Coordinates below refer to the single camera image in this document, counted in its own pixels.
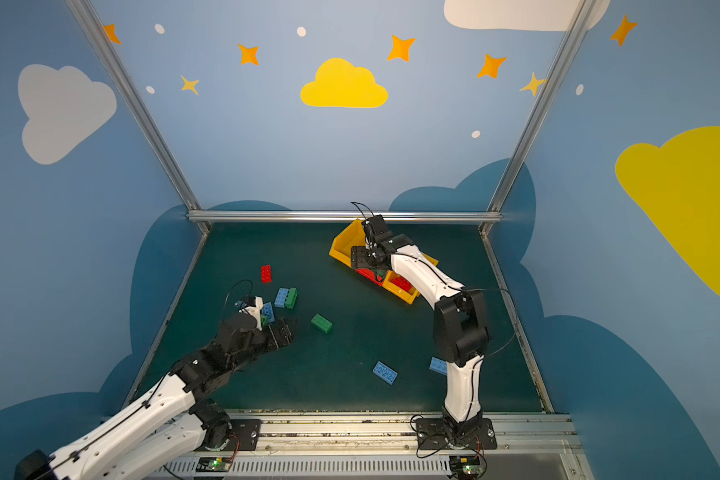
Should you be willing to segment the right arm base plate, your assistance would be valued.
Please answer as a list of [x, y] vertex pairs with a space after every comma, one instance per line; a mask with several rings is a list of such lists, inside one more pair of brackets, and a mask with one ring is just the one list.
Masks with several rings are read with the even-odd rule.
[[418, 449], [442, 451], [458, 449], [495, 450], [496, 433], [490, 419], [474, 417], [465, 426], [452, 424], [442, 417], [414, 415], [409, 424], [414, 432]]

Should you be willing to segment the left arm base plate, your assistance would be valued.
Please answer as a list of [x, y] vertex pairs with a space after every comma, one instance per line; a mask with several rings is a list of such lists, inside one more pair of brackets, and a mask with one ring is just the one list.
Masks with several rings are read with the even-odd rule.
[[257, 447], [262, 422], [259, 419], [231, 419], [212, 426], [202, 444], [208, 451], [253, 451]]

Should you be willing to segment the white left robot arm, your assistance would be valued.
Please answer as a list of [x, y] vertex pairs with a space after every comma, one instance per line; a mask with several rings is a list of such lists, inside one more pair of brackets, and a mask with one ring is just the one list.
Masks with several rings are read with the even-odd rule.
[[290, 325], [265, 326], [247, 313], [221, 322], [216, 336], [174, 363], [137, 400], [51, 454], [35, 450], [15, 468], [17, 479], [142, 479], [173, 459], [204, 448], [238, 449], [226, 411], [211, 395], [231, 375], [293, 341]]

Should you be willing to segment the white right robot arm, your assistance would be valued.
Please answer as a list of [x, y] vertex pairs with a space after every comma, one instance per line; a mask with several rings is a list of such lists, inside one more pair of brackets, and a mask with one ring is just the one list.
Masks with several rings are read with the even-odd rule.
[[394, 273], [427, 301], [433, 338], [446, 362], [444, 430], [453, 441], [475, 432], [482, 423], [479, 382], [489, 341], [483, 291], [443, 273], [409, 237], [394, 234], [381, 215], [353, 220], [334, 238], [331, 255], [370, 276]]

